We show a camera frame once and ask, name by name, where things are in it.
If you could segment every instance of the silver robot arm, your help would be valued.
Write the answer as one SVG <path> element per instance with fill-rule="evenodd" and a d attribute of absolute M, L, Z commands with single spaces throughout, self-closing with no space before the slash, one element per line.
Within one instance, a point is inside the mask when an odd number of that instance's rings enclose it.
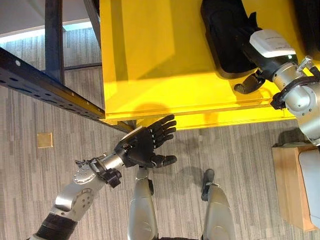
<path fill-rule="evenodd" d="M 316 69 L 310 56 L 306 56 L 299 66 L 292 63 L 283 65 L 273 75 L 272 81 L 283 93 L 287 86 L 293 85 L 296 81 L 297 85 L 288 89 L 283 101 L 289 112 L 296 117 L 304 135 L 313 145 L 320 146 L 320 82 L 316 79 L 308 81 L 303 72 L 305 67 L 311 71 Z M 299 80 L 308 82 L 299 84 Z"/>
<path fill-rule="evenodd" d="M 116 153 L 79 162 L 72 182 L 58 194 L 49 215 L 30 240 L 69 239 L 99 190 L 105 184 L 113 188 L 120 184 L 119 169 L 123 165 Z"/>
<path fill-rule="evenodd" d="M 287 108 L 310 142 L 320 146 L 320 72 L 312 57 L 306 56 L 299 65 L 296 51 L 276 31 L 259 28 L 249 36 L 245 32 L 237 33 L 238 44 L 258 69 L 242 84 L 236 84 L 234 90 L 249 94 L 265 80 L 275 83 L 281 92 L 273 96 L 273 108 Z M 313 76 L 307 76 L 304 68 Z"/>
<path fill-rule="evenodd" d="M 105 184 L 115 188 L 120 184 L 120 169 L 139 165 L 144 168 L 160 168 L 177 161 L 174 155 L 156 155 L 154 149 L 172 139 L 177 122 L 169 115 L 148 127 L 138 127 L 124 136 L 114 153 L 91 160 L 76 161 L 79 169 L 72 182 L 58 194 L 53 207 L 38 232 L 29 240 L 67 240 L 78 221 L 92 205 L 99 190 Z"/>

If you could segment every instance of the gray carpet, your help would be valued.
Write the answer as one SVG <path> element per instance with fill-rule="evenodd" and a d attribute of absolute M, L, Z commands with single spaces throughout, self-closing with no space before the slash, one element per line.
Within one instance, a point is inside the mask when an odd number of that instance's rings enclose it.
<path fill-rule="evenodd" d="M 100 61 L 92 29 L 65 34 L 65 65 Z M 44 39 L 3 44 L 44 69 Z M 100 67 L 65 74 L 66 85 L 103 107 Z M 111 152 L 124 135 L 36 99 L 0 87 L 1 239 L 23 240 L 35 233 L 57 193 L 71 181 L 74 160 Z M 175 154 L 174 165 L 150 177 L 159 235 L 199 239 L 206 203 L 201 178 L 216 172 L 233 214 L 239 240 L 319 240 L 320 231 L 303 233 L 280 217 L 271 146 L 303 139 L 295 120 L 179 131 L 159 153 Z M 37 133 L 53 132 L 53 148 L 37 149 Z M 72 240 L 125 240 L 136 169 L 122 171 L 122 184 L 103 188 L 79 222 Z"/>

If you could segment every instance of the wall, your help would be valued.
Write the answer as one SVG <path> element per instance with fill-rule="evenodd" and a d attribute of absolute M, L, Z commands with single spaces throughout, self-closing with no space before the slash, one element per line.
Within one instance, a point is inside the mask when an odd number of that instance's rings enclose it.
<path fill-rule="evenodd" d="M 45 2 L 46 0 L 1 0 L 0 35 L 43 26 Z M 88 18 L 83 0 L 63 0 L 62 11 L 63 22 Z"/>

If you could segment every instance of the white object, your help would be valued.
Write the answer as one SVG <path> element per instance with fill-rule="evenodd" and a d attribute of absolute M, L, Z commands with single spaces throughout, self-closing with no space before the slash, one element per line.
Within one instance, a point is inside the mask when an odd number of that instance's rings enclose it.
<path fill-rule="evenodd" d="M 320 152 L 303 151 L 299 155 L 311 222 L 320 228 Z"/>
<path fill-rule="evenodd" d="M 250 36 L 250 44 L 265 58 L 295 55 L 296 51 L 276 31 L 264 29 Z"/>

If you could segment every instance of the black sleeve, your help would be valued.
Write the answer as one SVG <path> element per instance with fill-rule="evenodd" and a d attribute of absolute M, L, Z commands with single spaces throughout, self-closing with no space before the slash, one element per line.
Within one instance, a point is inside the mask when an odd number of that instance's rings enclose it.
<path fill-rule="evenodd" d="M 76 221 L 50 213 L 35 235 L 46 240 L 68 240 L 76 225 Z"/>

